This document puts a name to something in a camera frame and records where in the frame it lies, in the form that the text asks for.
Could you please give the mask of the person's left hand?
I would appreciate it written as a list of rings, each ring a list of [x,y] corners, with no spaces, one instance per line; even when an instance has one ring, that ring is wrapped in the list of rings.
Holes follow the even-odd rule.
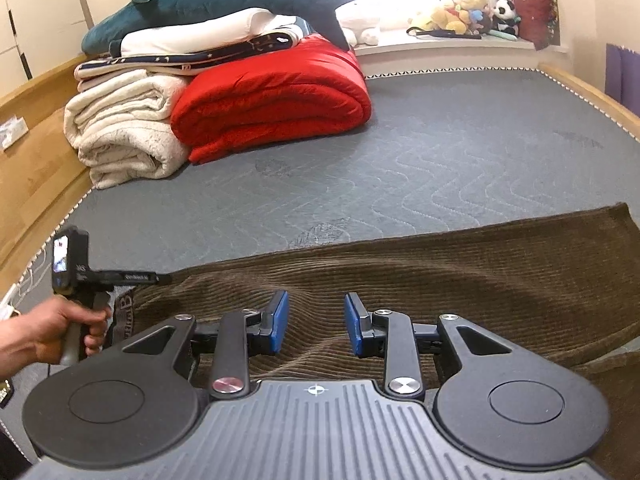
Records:
[[[85,336],[86,355],[99,353],[111,316],[109,306],[91,310],[62,296],[52,296],[28,313],[2,321],[1,380],[13,377],[34,363],[58,364],[67,330],[73,324],[88,327],[88,334]]]

